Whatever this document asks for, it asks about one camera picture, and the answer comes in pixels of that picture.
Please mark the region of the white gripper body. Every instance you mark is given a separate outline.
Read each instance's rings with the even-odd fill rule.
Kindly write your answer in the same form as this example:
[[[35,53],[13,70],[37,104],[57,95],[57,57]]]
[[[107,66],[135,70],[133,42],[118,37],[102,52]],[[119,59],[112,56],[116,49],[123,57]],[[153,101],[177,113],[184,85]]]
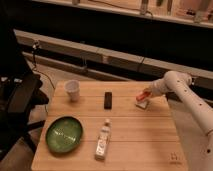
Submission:
[[[150,93],[149,97],[153,98],[164,95],[167,92],[167,86],[163,79],[158,79],[152,81],[150,85],[144,89],[144,91],[149,92]]]

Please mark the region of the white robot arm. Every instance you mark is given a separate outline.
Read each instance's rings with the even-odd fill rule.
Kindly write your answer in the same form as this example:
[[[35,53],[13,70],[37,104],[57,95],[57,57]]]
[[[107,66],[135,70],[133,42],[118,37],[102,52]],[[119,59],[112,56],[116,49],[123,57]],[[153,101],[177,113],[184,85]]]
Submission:
[[[213,108],[192,91],[191,84],[191,75],[178,71],[168,71],[161,79],[152,81],[143,90],[143,94],[146,98],[154,98],[168,92],[173,92],[178,96],[208,137],[205,159],[200,171],[213,171]]]

